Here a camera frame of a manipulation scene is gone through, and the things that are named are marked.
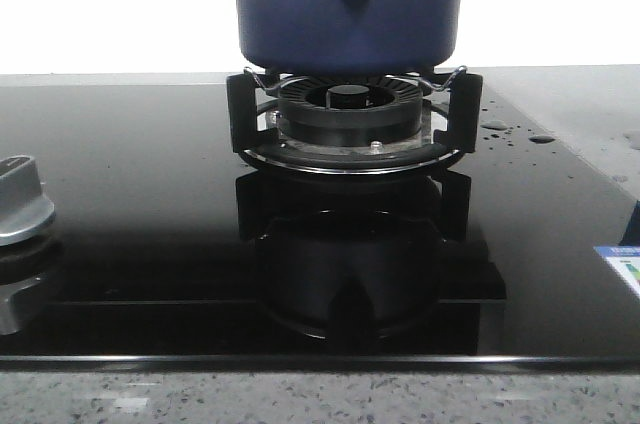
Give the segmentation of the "dark blue cooking pot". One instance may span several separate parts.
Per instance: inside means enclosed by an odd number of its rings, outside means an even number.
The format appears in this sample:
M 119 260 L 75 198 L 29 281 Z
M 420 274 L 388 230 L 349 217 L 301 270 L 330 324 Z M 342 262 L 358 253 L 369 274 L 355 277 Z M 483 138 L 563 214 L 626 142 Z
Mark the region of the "dark blue cooking pot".
M 236 0 L 240 49 L 282 73 L 417 72 L 455 48 L 460 0 Z

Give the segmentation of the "black pot support grate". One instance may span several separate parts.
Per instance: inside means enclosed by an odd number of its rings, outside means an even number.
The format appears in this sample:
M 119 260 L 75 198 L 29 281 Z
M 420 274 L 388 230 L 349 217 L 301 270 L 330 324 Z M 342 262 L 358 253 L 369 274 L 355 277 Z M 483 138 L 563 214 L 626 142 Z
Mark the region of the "black pot support grate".
M 364 158 L 321 157 L 285 150 L 276 125 L 278 113 L 272 102 L 283 86 L 309 77 L 390 77 L 418 85 L 424 93 L 423 113 L 429 117 L 431 145 Z M 291 74 L 286 77 L 274 71 L 258 74 L 247 68 L 228 77 L 226 86 L 232 149 L 256 168 L 272 167 L 321 175 L 386 175 L 448 167 L 476 148 L 483 78 L 464 66 L 449 73 L 428 71 L 426 74 L 374 76 Z

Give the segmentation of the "black glass gas cooktop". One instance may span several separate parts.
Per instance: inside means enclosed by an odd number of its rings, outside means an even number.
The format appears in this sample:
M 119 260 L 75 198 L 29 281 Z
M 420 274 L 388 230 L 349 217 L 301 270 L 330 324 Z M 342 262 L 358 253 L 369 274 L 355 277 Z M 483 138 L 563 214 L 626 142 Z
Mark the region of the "black glass gas cooktop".
M 56 218 L 1 251 L 5 370 L 627 371 L 600 256 L 635 200 L 486 90 L 474 154 L 395 176 L 255 171 L 223 84 L 5 87 L 1 153 Z

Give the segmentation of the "silver stove control knob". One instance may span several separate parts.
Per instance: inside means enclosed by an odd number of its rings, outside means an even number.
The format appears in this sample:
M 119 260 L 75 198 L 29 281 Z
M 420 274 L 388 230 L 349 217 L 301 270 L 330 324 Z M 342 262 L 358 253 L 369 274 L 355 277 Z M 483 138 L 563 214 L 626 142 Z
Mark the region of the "silver stove control knob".
M 26 241 L 49 227 L 55 205 L 44 193 L 36 160 L 29 155 L 1 161 L 1 246 Z

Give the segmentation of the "blue energy label sticker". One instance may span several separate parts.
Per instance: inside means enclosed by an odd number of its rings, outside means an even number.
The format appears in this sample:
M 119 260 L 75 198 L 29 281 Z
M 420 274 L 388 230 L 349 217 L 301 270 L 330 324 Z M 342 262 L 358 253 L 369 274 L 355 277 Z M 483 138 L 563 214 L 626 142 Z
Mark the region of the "blue energy label sticker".
M 639 298 L 639 247 L 595 246 L 594 250 Z

